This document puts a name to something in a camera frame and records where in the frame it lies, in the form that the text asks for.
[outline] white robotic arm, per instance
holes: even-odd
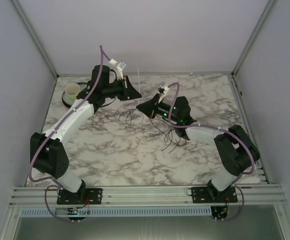
[[[55,132],[51,139],[59,139],[60,142],[65,146],[73,134],[78,130],[78,128],[94,114],[94,106],[89,102],[84,102],[79,109],[76,109],[76,106],[80,104],[83,99],[75,100],[71,108],[66,112],[66,114],[59,119],[59,121],[54,124],[50,129],[46,130],[43,134],[46,136],[50,135],[52,132]],[[61,127],[55,131],[56,127],[63,120],[63,118],[71,111],[74,111],[62,124]],[[68,166],[64,174],[57,178],[57,181],[61,185],[72,193],[76,193],[81,186],[81,179],[73,174],[70,167]]]
[[[196,120],[190,116],[191,109],[186,97],[177,97],[172,107],[162,101],[169,86],[160,87],[158,90],[159,94],[157,93],[153,99],[137,105],[136,108],[150,119],[159,115],[166,121],[171,121],[180,138],[216,145],[222,167],[208,182],[207,193],[209,199],[214,202],[224,201],[224,193],[230,185],[251,166],[252,161],[255,162],[260,158],[257,148],[241,126],[233,125],[225,130],[220,127],[194,123]]]
[[[67,113],[44,133],[34,133],[30,140],[32,161],[38,149],[42,147],[42,142],[47,139],[46,136],[51,136],[35,158],[33,167],[56,179],[63,186],[61,192],[70,197],[72,204],[79,204],[84,200],[86,186],[70,170],[64,145],[82,123],[103,105],[106,98],[118,98],[121,101],[141,98],[141,94],[131,86],[127,76],[109,83],[109,72],[112,70],[108,66],[103,66],[97,87],[91,95],[88,94],[95,84],[95,78],[99,73],[99,69],[99,66],[95,66],[87,88],[79,93],[77,100],[75,100]]]

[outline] marble surface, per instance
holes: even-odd
[[[138,77],[129,78],[138,89]],[[61,102],[65,86],[87,82],[88,79],[65,77],[58,80],[44,130],[55,124],[68,110]],[[241,125],[225,75],[140,76],[139,81],[143,96],[140,103],[157,93],[160,82],[179,82],[179,96],[187,97],[191,116],[198,122],[222,127]],[[174,93],[175,90],[171,90],[165,102],[171,102]],[[173,143],[168,146],[170,141],[164,141],[165,135],[148,118],[131,110],[137,103],[137,99],[116,100],[110,106],[99,109],[80,127],[65,146],[74,174],[88,186],[206,184],[221,166],[216,146],[196,141],[180,147]],[[153,123],[165,133],[169,131],[163,120],[155,118]],[[175,133],[173,141],[179,141]],[[33,176],[41,178],[43,174],[34,170]],[[259,177],[256,173],[243,176],[239,183],[259,183]],[[48,184],[48,181],[28,181],[28,186]]]

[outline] paper cup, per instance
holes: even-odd
[[[77,99],[77,95],[80,92],[80,86],[76,83],[71,83],[66,86],[65,94],[72,100],[75,101]]]

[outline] gray wall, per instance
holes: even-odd
[[[13,187],[29,167],[29,138],[40,131],[53,77],[8,0],[0,0],[0,229]]]
[[[274,9],[238,82],[262,158],[290,207],[290,0]]]
[[[58,74],[232,71],[268,0],[19,0]]]

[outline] purple tube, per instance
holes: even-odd
[[[50,186],[48,186],[48,187],[46,188],[46,190],[45,190],[45,204],[46,204],[47,210],[48,210],[48,212],[50,213],[50,215],[53,216],[54,218],[56,218],[56,219],[62,221],[62,222],[65,222],[65,223],[70,223],[70,224],[78,223],[78,221],[71,221],[71,220],[69,220],[69,219],[64,219],[64,218],[62,218],[62,217],[59,217],[59,216],[55,215],[55,214],[51,211],[51,209],[50,209],[50,207],[49,207],[49,205],[48,205],[48,201],[47,201],[47,192],[48,192],[49,188],[58,188],[58,189],[59,189],[60,187],[59,187],[58,185],[50,185]]]
[[[100,80],[100,76],[101,76],[101,71],[103,69],[103,63],[104,63],[104,56],[106,56],[107,59],[108,56],[105,54],[105,52],[103,51],[103,47],[100,45],[100,53],[101,53],[101,62],[100,62],[100,67],[99,67],[99,72],[95,81],[95,84],[93,85],[93,87],[91,88],[90,92],[88,93],[88,95],[83,99],[83,101],[81,101],[81,103],[79,103],[76,106],[76,109],[80,108],[80,106],[82,104],[84,104],[84,102],[90,97],[90,95],[93,93],[93,91],[95,90],[99,80]],[[32,181],[33,183],[38,183],[41,182],[43,180],[48,180],[48,179],[53,179],[51,176],[47,176],[47,177],[43,177],[41,179],[33,179],[32,176],[32,170],[35,164],[35,161],[38,158],[39,153],[41,152],[41,150],[44,148],[44,146],[46,145],[46,143],[48,142],[48,140],[55,134],[55,132],[61,127],[61,125],[70,117],[71,114],[73,114],[75,111],[71,110],[67,115],[64,116],[64,118],[58,123],[58,125],[55,127],[55,131],[52,131],[49,136],[47,136],[47,138],[42,142],[42,144],[39,146],[39,148],[37,149],[36,153],[34,154],[34,157],[30,163],[30,167],[29,167],[29,174],[28,177],[30,179],[30,181]]]

